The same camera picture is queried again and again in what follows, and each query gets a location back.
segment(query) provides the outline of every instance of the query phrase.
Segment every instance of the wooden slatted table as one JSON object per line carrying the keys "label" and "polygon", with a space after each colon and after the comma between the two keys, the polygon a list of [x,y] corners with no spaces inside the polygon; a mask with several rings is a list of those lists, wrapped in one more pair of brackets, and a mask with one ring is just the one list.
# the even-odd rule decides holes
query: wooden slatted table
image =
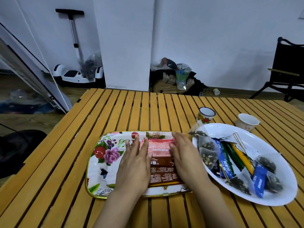
{"label": "wooden slatted table", "polygon": [[[219,186],[240,227],[304,227],[304,113],[284,101],[211,98],[90,89],[58,123],[23,168],[0,188],[0,227],[92,227],[104,200],[84,187],[88,157],[107,132],[164,130],[187,133],[198,108],[213,108],[213,122],[234,125],[239,113],[261,123],[253,130],[288,161],[298,195],[286,206],[250,203]],[[192,193],[142,198],[128,227],[204,227]]]}

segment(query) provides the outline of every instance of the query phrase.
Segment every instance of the folding chair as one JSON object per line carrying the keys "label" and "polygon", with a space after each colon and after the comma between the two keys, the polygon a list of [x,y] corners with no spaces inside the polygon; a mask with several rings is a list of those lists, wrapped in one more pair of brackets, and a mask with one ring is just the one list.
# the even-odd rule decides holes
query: folding chair
{"label": "folding chair", "polygon": [[270,87],[285,94],[284,101],[286,102],[290,102],[292,99],[304,101],[304,89],[292,88],[293,86],[304,88],[304,44],[297,45],[279,37],[272,69],[268,70],[271,71],[270,80],[250,99]]}

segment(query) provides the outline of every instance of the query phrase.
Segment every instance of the blue sachet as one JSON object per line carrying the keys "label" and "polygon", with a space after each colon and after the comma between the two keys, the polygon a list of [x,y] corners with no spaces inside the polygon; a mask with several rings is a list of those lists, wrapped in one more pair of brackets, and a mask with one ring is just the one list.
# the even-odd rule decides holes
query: blue sachet
{"label": "blue sachet", "polygon": [[[220,164],[222,164],[223,169],[224,169],[227,177],[229,179],[233,178],[235,176],[235,174],[231,171],[231,168],[230,168],[230,166],[228,164],[228,161],[227,161],[227,158],[229,158],[229,157],[225,156],[225,154],[223,152],[223,149],[222,149],[221,142],[218,139],[215,139],[215,138],[212,138],[212,139],[216,142],[216,144],[219,146],[219,148],[221,150],[221,153],[219,155],[219,162],[220,162]],[[225,179],[225,175],[224,175],[223,171],[220,171],[220,176],[221,176],[221,178]]]}
{"label": "blue sachet", "polygon": [[259,198],[263,198],[264,196],[264,188],[267,179],[267,172],[268,170],[261,164],[257,163],[255,165],[252,181],[253,181],[255,193]]}

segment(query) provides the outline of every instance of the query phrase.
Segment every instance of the forearm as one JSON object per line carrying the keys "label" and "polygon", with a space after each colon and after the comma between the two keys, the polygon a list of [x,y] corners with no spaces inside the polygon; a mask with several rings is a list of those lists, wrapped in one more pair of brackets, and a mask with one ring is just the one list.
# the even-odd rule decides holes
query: forearm
{"label": "forearm", "polygon": [[236,220],[222,198],[219,188],[213,183],[210,182],[210,184],[198,186],[193,192],[203,213],[207,228],[238,227]]}
{"label": "forearm", "polygon": [[125,194],[119,190],[111,192],[93,228],[126,227],[139,197],[135,194]]}

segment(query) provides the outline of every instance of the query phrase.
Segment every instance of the floral tray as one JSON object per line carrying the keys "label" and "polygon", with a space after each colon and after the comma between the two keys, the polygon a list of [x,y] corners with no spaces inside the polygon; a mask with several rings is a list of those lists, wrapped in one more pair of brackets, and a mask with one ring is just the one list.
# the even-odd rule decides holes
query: floral tray
{"label": "floral tray", "polygon": [[[171,132],[162,131],[125,131],[112,132],[103,135],[93,149],[86,171],[86,190],[92,197],[107,198],[115,188],[116,173],[119,163],[126,150],[125,142],[132,143],[135,135],[139,139],[173,138]],[[188,191],[184,184],[150,187],[144,197],[168,196]]]}

